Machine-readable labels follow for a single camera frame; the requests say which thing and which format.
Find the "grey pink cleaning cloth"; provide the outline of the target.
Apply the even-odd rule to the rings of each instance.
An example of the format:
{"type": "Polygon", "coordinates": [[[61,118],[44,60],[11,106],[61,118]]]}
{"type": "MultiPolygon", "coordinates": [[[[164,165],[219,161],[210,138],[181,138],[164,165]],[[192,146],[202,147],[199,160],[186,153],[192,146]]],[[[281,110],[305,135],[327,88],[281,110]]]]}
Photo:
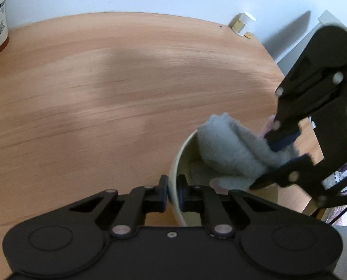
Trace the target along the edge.
{"type": "Polygon", "coordinates": [[[212,187],[216,193],[248,191],[269,171],[299,155],[291,144],[278,152],[262,136],[255,135],[229,114],[212,115],[197,130],[200,161],[189,165],[193,185],[212,187]]]}

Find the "small white pill bottle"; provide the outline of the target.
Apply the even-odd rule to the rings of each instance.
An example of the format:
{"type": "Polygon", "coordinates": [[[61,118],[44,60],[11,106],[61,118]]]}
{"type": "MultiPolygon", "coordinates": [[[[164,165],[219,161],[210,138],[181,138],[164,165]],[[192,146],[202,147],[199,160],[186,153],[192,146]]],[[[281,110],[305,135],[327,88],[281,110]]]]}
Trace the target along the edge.
{"type": "Polygon", "coordinates": [[[230,27],[236,34],[244,36],[255,22],[256,18],[252,14],[243,12],[236,15],[230,27]]]}

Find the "pale green bowl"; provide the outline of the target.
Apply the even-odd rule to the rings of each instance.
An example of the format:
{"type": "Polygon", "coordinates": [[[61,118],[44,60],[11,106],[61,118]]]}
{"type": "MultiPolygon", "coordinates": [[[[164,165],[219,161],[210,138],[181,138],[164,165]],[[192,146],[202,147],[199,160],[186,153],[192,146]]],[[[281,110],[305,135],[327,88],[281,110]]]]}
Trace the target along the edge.
{"type": "Polygon", "coordinates": [[[230,181],[227,194],[217,193],[206,177],[209,168],[200,168],[201,179],[193,181],[190,166],[199,164],[196,132],[184,142],[170,170],[168,180],[169,200],[177,222],[182,227],[203,226],[210,235],[227,238],[248,226],[267,224],[273,226],[281,220],[285,209],[275,204],[278,188],[270,187],[256,195],[246,188],[249,181],[241,177],[214,176],[213,181],[230,181]]]}

